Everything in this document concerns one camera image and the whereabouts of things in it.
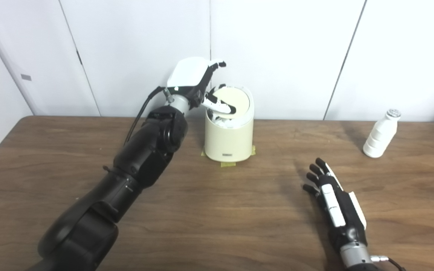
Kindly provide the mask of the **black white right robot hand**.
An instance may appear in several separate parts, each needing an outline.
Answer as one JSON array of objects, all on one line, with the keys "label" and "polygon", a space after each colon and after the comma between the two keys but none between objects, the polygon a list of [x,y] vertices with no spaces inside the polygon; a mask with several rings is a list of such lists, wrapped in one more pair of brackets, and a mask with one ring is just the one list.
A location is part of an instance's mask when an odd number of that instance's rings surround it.
[{"label": "black white right robot hand", "polygon": [[351,193],[339,183],[331,167],[321,158],[309,166],[307,179],[312,184],[303,184],[303,190],[315,197],[318,206],[329,223],[328,238],[337,252],[348,244],[368,245],[365,225],[358,214]]}]

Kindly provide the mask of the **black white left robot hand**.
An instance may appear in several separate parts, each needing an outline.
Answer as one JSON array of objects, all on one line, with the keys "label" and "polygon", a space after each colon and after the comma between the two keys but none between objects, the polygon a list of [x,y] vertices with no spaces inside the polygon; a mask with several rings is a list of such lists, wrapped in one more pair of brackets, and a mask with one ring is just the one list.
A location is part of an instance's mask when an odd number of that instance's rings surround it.
[{"label": "black white left robot hand", "polygon": [[226,66],[222,59],[188,57],[180,60],[164,89],[169,93],[165,115],[168,118],[184,119],[190,110],[200,106],[217,113],[235,114],[235,106],[215,96],[213,91],[207,91],[214,72]]}]

